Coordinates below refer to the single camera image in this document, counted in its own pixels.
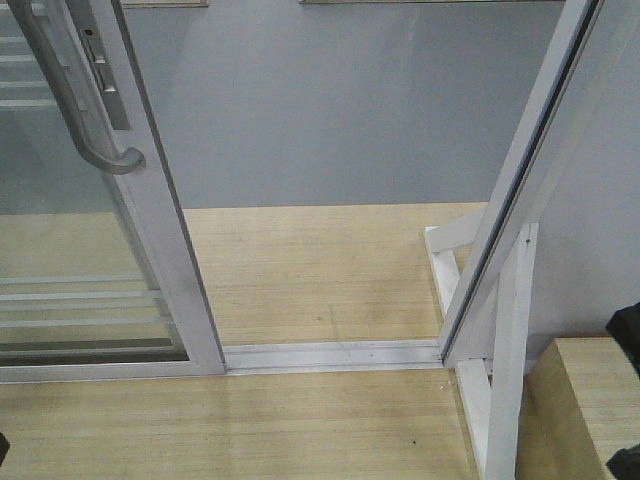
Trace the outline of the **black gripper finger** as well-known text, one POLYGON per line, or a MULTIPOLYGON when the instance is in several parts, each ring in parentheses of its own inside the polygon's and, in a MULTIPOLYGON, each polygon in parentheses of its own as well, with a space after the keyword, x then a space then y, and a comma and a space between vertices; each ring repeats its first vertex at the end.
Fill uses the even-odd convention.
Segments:
POLYGON ((639 304, 635 304, 616 311, 605 326, 629 360, 639 359, 639 321, 639 304))
POLYGON ((617 480, 639 480, 640 445, 618 450, 606 462, 606 467, 617 480))

